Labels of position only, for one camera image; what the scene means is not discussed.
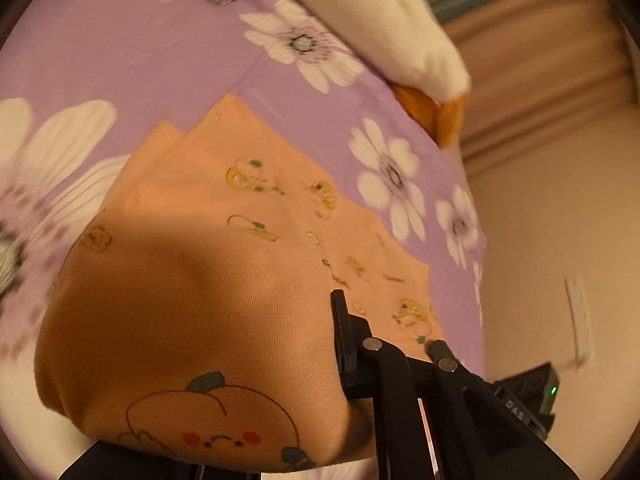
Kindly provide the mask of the peach cartoon print garment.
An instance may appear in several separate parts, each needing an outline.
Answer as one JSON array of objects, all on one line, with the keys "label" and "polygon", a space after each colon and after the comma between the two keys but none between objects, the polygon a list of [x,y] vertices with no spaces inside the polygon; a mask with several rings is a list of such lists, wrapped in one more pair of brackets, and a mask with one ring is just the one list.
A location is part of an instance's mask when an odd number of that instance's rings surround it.
[{"label": "peach cartoon print garment", "polygon": [[374,453],[344,395],[330,295],[420,356],[428,267],[237,97],[160,124],[66,256],[41,324],[42,403],[83,434],[185,462],[293,471]]}]

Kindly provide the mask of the white orange plush goose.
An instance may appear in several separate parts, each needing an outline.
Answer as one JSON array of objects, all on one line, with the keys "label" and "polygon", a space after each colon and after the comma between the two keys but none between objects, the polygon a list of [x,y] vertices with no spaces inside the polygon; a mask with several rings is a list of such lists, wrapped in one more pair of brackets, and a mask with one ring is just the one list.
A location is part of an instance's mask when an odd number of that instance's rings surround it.
[{"label": "white orange plush goose", "polygon": [[426,0],[299,0],[392,87],[440,148],[459,140],[471,76]]}]

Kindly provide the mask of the purple floral bed sheet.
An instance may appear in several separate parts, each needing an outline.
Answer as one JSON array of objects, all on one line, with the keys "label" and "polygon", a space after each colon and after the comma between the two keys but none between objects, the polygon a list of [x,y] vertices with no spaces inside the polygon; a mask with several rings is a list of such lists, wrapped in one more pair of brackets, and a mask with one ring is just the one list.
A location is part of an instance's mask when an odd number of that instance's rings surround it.
[{"label": "purple floral bed sheet", "polygon": [[[465,175],[314,14],[296,0],[35,0],[1,52],[1,423],[46,477],[91,439],[42,403],[35,381],[64,260],[155,128],[188,133],[228,94],[427,265],[440,332],[421,334],[416,312],[405,314],[422,348],[411,357],[444,338],[483,367],[486,242]],[[372,455],[266,474],[378,473]]]}]

